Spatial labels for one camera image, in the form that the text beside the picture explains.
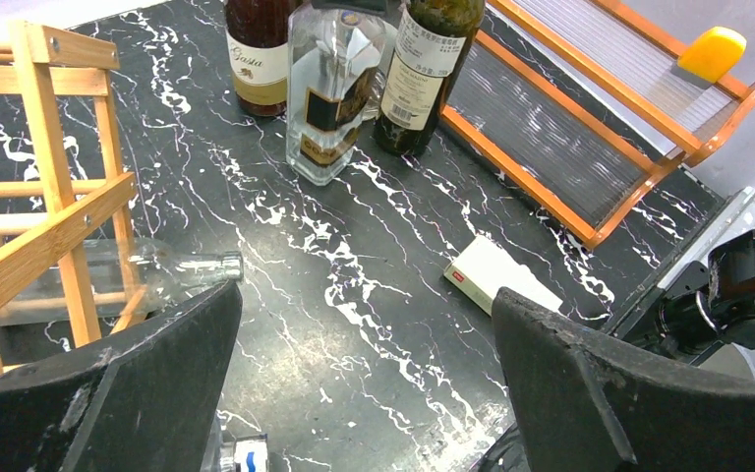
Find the clear labelled liquor bottle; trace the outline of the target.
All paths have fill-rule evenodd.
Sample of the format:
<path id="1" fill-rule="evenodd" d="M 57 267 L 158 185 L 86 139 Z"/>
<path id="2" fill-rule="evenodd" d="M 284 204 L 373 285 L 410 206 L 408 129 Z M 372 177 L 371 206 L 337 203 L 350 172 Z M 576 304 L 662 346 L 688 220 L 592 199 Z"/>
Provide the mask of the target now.
<path id="1" fill-rule="evenodd" d="M 388 75 L 394 46 L 397 36 L 397 28 L 387 21 L 383 21 L 385 29 L 385 45 L 381 53 L 381 58 L 377 67 L 375 81 L 371 87 L 371 95 L 364 108 L 364 120 L 375 120 L 378 117 L 379 104 L 385 87 L 385 81 Z"/>

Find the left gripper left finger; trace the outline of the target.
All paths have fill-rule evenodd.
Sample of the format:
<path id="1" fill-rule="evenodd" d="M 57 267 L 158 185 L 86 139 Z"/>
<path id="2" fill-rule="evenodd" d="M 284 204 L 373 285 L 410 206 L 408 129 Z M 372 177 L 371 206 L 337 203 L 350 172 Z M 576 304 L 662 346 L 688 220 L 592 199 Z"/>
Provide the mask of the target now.
<path id="1" fill-rule="evenodd" d="M 243 299 L 213 286 L 0 376 L 0 471 L 209 471 Z"/>

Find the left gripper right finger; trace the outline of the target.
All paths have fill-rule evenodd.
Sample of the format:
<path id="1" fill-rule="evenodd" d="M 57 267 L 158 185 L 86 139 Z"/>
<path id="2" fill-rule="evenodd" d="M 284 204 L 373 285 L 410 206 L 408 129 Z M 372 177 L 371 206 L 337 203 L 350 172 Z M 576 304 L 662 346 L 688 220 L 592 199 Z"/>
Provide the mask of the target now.
<path id="1" fill-rule="evenodd" d="M 755 471 L 755 381 L 653 354 L 510 289 L 495 346 L 533 471 Z"/>

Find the clear black-cap bottle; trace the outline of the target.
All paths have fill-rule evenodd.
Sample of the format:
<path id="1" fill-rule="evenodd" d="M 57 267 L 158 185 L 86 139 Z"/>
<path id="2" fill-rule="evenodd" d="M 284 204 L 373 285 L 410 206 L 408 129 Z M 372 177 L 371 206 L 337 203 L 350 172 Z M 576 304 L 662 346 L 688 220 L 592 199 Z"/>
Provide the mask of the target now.
<path id="1" fill-rule="evenodd" d="M 288 19 L 287 163 L 317 186 L 348 164 L 386 45 L 386 1 L 305 1 Z"/>

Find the brown gold-cap wine bottle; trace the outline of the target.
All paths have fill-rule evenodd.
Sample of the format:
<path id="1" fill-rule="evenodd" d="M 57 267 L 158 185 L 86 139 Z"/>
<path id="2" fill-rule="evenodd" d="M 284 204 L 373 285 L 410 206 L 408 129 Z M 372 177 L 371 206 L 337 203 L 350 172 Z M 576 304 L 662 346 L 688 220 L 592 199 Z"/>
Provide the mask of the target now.
<path id="1" fill-rule="evenodd" d="M 223 3 L 231 77 L 240 107 L 271 117 L 286 109 L 288 19 L 301 3 L 227 0 Z"/>

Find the dark green black-cap wine bottle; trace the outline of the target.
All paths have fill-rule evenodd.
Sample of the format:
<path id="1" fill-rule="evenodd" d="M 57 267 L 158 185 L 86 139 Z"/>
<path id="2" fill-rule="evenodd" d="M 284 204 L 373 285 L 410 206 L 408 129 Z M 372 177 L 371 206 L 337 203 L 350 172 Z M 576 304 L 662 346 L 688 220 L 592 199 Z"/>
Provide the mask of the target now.
<path id="1" fill-rule="evenodd" d="M 373 132 L 383 150 L 424 153 L 485 11 L 484 0 L 403 4 Z"/>

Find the clear square blue-label bottle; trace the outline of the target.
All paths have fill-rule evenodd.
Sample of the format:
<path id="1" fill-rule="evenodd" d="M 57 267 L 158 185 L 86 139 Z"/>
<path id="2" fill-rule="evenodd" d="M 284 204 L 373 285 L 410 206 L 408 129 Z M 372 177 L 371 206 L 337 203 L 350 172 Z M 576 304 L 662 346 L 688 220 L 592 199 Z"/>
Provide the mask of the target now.
<path id="1" fill-rule="evenodd" d="M 228 441 L 224 438 L 224 431 L 221 420 L 215 417 L 204 450 L 201 472 L 270 471 L 267 434 Z"/>

